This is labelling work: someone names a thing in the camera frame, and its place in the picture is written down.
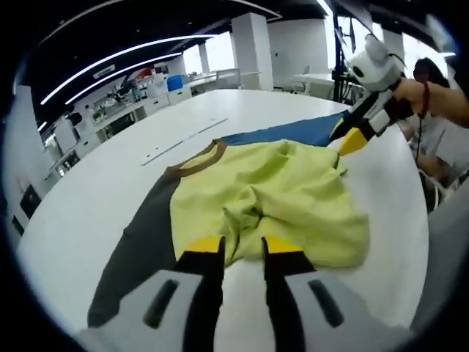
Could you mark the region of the person's right hand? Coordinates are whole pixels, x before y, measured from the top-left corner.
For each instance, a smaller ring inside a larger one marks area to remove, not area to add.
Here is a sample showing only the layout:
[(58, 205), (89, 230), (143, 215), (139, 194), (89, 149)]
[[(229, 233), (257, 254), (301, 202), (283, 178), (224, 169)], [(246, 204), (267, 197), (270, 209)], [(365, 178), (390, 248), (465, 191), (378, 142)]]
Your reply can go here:
[(430, 90), (427, 81), (420, 82), (409, 78), (401, 78), (393, 91), (393, 97), (398, 102), (403, 100), (421, 119), (425, 118), (429, 110), (429, 96)]

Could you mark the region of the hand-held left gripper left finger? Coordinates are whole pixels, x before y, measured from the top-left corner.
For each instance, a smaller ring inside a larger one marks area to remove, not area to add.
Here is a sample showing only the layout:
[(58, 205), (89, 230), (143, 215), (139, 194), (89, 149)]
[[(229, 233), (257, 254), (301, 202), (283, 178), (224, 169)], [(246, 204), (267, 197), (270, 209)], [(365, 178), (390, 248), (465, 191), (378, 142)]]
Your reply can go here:
[(172, 270), (151, 276), (109, 322), (75, 340), (85, 351), (213, 351), (224, 259), (223, 236), (194, 241)]

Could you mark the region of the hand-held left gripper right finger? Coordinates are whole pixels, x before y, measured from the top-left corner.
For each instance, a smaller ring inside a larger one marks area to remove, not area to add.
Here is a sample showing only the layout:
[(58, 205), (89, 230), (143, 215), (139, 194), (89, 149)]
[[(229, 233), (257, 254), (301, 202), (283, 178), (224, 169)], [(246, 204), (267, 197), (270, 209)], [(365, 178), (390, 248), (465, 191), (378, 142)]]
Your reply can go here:
[(412, 337), (369, 314), (339, 279), (315, 270), (299, 246), (265, 236), (262, 253), (277, 351), (397, 351)]

